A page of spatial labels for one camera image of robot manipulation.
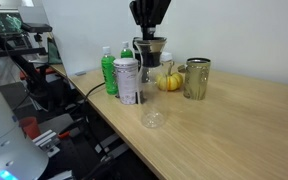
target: small pumpkin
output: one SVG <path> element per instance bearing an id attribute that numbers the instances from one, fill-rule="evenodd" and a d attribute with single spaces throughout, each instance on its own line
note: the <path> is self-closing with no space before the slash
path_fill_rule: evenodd
<path id="1" fill-rule="evenodd" d="M 168 91 L 174 91 L 179 89 L 183 84 L 183 76 L 178 72 L 172 72 L 172 67 L 174 65 L 174 61 L 171 62 L 168 72 L 166 76 L 163 76 L 161 74 L 157 75 L 156 82 L 157 87 L 160 90 L 168 90 Z"/>

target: white bottle cap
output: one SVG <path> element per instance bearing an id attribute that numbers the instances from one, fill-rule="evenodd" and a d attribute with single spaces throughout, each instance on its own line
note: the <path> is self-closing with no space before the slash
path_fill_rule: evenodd
<path id="1" fill-rule="evenodd" d="M 123 42 L 123 48 L 125 48 L 125 49 L 128 48 L 128 41 Z"/>
<path id="2" fill-rule="evenodd" d="M 103 47 L 103 53 L 104 54 L 111 54 L 111 48 L 109 46 Z"/>
<path id="3" fill-rule="evenodd" d="M 162 52 L 161 57 L 160 57 L 160 61 L 170 61 L 172 60 L 172 53 L 169 52 Z"/>

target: green bottle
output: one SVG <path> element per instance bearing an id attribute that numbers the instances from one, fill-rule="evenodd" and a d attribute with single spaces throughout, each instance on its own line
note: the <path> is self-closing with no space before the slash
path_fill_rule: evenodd
<path id="1" fill-rule="evenodd" d="M 128 48 L 128 42 L 123 42 L 123 50 L 121 51 L 121 58 L 133 58 L 133 52 Z"/>
<path id="2" fill-rule="evenodd" d="M 117 83 L 114 77 L 114 64 L 115 57 L 111 55 L 111 49 L 109 46 L 103 47 L 104 56 L 102 58 L 102 71 L 105 81 L 106 92 L 108 94 L 117 94 Z"/>

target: blue light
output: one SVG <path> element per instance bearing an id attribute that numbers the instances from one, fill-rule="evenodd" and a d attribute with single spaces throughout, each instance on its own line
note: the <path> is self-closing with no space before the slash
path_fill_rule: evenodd
<path id="1" fill-rule="evenodd" d="M 13 176 L 11 173 L 9 173 L 6 170 L 0 171 L 0 177 L 4 180 L 18 180 L 15 176 Z"/>

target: metal tumbler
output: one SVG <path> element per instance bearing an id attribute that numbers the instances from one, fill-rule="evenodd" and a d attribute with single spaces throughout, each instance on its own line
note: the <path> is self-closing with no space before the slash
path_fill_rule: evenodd
<path id="1" fill-rule="evenodd" d="M 189 99 L 205 98 L 211 60 L 190 58 L 186 61 L 184 96 Z"/>

